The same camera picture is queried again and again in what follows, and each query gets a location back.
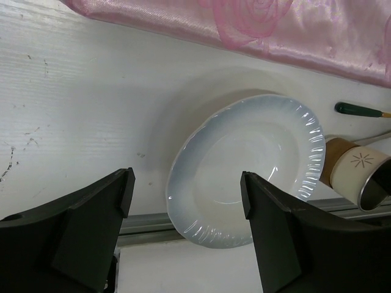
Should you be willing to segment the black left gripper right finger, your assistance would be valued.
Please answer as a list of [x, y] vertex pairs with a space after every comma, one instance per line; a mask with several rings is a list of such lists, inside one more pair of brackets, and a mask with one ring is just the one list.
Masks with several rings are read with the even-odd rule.
[[264, 292], [389, 292], [390, 217], [350, 220], [241, 175]]

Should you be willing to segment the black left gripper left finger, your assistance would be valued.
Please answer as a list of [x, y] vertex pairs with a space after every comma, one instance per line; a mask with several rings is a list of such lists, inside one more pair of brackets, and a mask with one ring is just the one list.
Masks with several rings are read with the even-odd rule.
[[1, 220], [2, 292], [103, 292], [135, 175], [122, 168]]

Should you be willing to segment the metal cup with paper sleeve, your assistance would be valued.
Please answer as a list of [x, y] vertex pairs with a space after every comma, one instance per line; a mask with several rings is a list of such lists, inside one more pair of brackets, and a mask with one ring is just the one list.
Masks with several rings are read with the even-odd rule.
[[390, 156], [340, 137], [326, 139], [320, 181], [362, 211], [390, 196]]

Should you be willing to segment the white ribbed plate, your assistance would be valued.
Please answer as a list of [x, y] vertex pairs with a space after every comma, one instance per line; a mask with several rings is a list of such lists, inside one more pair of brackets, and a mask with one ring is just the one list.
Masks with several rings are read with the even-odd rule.
[[324, 165], [321, 124], [306, 105], [257, 95], [213, 114], [177, 154], [166, 185], [167, 213], [190, 242], [235, 248], [252, 242], [240, 179], [253, 172], [307, 201]]

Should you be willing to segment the green handled gold fork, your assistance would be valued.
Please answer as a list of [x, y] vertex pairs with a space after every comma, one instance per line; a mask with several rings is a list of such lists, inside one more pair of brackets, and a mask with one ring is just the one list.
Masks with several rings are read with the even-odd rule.
[[372, 118], [390, 118], [390, 113], [344, 102], [336, 103], [334, 106], [334, 110], [340, 114], [345, 115]]

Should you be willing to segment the pink rose satin placemat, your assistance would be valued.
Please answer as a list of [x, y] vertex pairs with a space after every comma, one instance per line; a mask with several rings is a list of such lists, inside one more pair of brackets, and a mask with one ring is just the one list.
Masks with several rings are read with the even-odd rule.
[[389, 1], [67, 1], [66, 5], [90, 19], [390, 87]]

